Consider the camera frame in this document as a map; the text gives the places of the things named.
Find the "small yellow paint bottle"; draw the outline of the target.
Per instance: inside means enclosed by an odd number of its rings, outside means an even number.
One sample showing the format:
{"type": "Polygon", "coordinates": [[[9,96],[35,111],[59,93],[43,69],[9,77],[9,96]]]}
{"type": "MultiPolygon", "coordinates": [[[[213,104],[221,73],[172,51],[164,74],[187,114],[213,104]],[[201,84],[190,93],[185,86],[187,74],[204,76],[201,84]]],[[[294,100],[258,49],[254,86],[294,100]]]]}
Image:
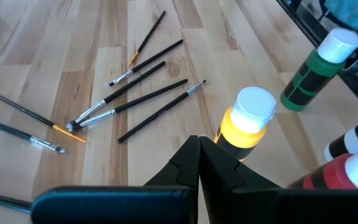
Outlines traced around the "small yellow paint bottle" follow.
{"type": "Polygon", "coordinates": [[[243,161],[265,136],[276,104],[274,96],[261,87],[243,88],[233,106],[226,110],[214,143],[243,161]]]}

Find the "pale blue plastic sheet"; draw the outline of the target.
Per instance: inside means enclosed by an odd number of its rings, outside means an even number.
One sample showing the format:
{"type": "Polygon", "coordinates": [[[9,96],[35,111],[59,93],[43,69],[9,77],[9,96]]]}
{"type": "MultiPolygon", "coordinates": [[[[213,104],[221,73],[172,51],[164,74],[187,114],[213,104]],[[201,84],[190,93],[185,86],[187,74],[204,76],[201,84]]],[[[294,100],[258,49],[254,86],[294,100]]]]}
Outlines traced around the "pale blue plastic sheet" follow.
{"type": "Polygon", "coordinates": [[[324,6],[343,24],[358,30],[358,0],[325,0],[324,6]]]}

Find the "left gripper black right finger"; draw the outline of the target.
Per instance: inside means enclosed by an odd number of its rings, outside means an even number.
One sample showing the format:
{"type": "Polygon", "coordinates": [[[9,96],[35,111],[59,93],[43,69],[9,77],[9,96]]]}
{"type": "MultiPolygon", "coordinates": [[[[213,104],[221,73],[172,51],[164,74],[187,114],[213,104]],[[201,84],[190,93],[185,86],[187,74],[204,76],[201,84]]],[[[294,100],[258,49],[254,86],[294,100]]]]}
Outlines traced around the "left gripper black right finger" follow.
{"type": "Polygon", "coordinates": [[[245,188],[246,190],[280,189],[280,187],[233,158],[223,148],[205,136],[200,137],[205,154],[203,162],[206,173],[215,178],[228,190],[245,188]]]}

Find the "small red paint bottle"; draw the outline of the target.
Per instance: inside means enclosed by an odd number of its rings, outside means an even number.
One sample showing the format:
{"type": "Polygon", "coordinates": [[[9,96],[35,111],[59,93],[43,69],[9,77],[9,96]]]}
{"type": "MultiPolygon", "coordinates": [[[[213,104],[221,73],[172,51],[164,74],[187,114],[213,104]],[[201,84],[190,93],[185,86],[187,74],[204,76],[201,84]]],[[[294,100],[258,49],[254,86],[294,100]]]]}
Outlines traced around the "small red paint bottle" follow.
{"type": "Polygon", "coordinates": [[[343,154],[288,185],[289,189],[358,189],[358,153],[343,154]]]}

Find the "small white paint bottle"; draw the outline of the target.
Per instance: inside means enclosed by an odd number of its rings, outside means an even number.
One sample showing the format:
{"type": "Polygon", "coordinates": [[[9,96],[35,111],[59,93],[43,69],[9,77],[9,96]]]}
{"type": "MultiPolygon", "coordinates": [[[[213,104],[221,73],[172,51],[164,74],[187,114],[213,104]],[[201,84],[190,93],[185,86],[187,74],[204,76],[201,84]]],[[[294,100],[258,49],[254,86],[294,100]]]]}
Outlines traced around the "small white paint bottle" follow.
{"type": "Polygon", "coordinates": [[[358,153],[358,125],[348,130],[324,148],[324,156],[328,162],[347,153],[358,153]]]}

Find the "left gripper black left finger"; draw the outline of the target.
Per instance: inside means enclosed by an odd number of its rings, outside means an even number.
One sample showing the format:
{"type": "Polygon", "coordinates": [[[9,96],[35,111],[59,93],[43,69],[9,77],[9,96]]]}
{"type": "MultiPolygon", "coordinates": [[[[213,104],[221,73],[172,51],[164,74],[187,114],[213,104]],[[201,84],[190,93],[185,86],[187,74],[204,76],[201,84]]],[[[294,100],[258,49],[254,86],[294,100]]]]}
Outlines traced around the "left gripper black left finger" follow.
{"type": "Polygon", "coordinates": [[[192,135],[145,185],[198,187],[199,161],[200,140],[192,135]]]}

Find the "small green paint bottle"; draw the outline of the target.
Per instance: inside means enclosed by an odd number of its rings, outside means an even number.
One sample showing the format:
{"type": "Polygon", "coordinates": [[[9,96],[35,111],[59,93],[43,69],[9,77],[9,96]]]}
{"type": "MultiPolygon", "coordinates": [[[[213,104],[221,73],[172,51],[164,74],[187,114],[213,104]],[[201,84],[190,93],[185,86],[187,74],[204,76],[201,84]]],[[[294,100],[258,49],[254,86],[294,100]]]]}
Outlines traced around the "small green paint bottle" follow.
{"type": "Polygon", "coordinates": [[[334,28],[313,49],[280,95],[284,107],[303,110],[344,68],[346,59],[358,48],[356,32],[334,28]]]}

